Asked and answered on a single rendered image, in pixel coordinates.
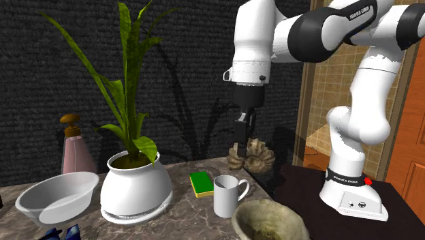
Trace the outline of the pink soap dispenser brown pump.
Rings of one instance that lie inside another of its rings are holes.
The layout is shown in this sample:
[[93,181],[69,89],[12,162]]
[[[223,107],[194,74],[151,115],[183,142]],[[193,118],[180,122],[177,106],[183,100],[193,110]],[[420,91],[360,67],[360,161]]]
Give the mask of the pink soap dispenser brown pump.
[[62,174],[87,171],[97,173],[97,167],[89,150],[81,136],[80,127],[75,122],[80,120],[79,115],[66,114],[60,119],[61,123],[67,123],[64,129],[64,148],[62,159]]

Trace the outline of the dark robot stand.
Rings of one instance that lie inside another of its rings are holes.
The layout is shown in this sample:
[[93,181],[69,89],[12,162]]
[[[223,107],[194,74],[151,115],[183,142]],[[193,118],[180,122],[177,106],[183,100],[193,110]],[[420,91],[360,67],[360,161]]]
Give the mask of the dark robot stand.
[[274,200],[300,215],[311,240],[425,240],[425,225],[390,183],[373,181],[389,213],[388,221],[339,214],[319,197],[325,172],[285,165]]

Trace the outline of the green and yellow sponge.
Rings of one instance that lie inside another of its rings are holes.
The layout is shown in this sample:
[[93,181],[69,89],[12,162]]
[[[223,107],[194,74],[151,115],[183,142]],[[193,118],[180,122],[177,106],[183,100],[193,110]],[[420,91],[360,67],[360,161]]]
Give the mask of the green and yellow sponge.
[[205,171],[193,172],[189,178],[196,198],[214,194],[214,185]]

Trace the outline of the beige ruffled shell figure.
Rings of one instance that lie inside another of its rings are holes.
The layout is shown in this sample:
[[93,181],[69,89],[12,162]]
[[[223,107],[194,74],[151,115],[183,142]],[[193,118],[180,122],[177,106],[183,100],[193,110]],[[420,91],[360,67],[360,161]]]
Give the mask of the beige ruffled shell figure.
[[226,157],[227,166],[230,170],[240,170],[244,168],[250,173],[262,174],[269,171],[275,161],[274,151],[270,150],[265,142],[258,138],[250,138],[247,144],[247,154],[245,157],[237,156],[238,143],[229,149]]

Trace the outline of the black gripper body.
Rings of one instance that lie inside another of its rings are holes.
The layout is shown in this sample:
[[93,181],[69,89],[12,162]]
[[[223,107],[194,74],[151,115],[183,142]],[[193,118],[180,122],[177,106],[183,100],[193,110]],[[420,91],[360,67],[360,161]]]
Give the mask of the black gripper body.
[[264,86],[236,85],[234,87],[234,103],[248,115],[252,115],[256,108],[264,105],[264,96]]

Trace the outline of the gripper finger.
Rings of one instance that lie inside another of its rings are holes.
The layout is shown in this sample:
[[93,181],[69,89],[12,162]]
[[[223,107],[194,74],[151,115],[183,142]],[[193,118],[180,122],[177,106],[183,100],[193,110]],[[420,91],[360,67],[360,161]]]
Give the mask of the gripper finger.
[[249,118],[247,113],[241,112],[234,121],[234,137],[238,144],[237,156],[244,158],[247,152]]
[[251,138],[253,135],[253,132],[255,131],[255,122],[256,122],[256,113],[255,113],[255,109],[252,108],[249,111],[249,120],[248,120],[248,127],[247,127],[248,138]]

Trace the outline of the beige stone bowl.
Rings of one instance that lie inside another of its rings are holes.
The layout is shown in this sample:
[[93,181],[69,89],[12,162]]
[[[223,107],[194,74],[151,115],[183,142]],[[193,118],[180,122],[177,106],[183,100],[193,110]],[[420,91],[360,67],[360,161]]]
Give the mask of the beige stone bowl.
[[240,240],[311,240],[303,219],[273,200],[248,200],[237,207],[232,226]]

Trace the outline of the green plant in white pot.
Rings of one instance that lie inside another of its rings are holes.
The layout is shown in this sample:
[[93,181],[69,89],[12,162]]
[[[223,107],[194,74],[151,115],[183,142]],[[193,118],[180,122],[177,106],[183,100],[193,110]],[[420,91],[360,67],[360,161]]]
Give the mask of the green plant in white pot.
[[116,125],[104,126],[119,137],[125,150],[107,162],[109,171],[101,187],[100,211],[109,222],[130,225],[147,222],[161,214],[171,203],[173,191],[171,178],[160,162],[157,145],[141,135],[143,121],[148,115],[136,111],[136,92],[144,56],[162,39],[149,33],[140,39],[140,24],[147,6],[140,10],[136,20],[131,20],[124,3],[119,3],[118,7],[123,80],[111,81],[98,74],[70,34],[53,18],[47,19],[84,64],[118,121]]

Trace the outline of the blue toy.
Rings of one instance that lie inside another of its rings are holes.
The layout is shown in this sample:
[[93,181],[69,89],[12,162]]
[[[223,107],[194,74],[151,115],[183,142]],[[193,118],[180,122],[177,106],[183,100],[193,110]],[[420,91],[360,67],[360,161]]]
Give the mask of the blue toy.
[[60,238],[59,236],[62,232],[61,229],[52,228],[38,240],[81,240],[80,229],[77,224],[67,229],[64,238]]

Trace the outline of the orange wooden door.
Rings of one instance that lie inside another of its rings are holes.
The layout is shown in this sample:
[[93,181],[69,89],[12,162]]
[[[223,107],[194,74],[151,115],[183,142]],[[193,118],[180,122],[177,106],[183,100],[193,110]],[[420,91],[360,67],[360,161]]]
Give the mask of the orange wooden door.
[[425,37],[409,69],[403,112],[385,180],[425,224]]

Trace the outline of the white mug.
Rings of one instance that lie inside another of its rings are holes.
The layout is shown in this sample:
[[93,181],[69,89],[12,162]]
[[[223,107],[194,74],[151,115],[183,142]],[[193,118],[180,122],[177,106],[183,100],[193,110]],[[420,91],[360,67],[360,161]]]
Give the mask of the white mug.
[[231,175],[220,175],[214,179],[213,209],[220,218],[231,218],[238,203],[247,195],[250,184],[246,179],[238,180]]

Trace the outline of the white plastic basin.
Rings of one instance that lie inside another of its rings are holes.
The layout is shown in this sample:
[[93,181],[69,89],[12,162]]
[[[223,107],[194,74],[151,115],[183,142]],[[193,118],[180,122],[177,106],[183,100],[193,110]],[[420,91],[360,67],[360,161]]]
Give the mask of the white plastic basin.
[[91,203],[99,176],[71,172],[51,177],[25,190],[15,207],[40,227],[58,226],[81,214]]

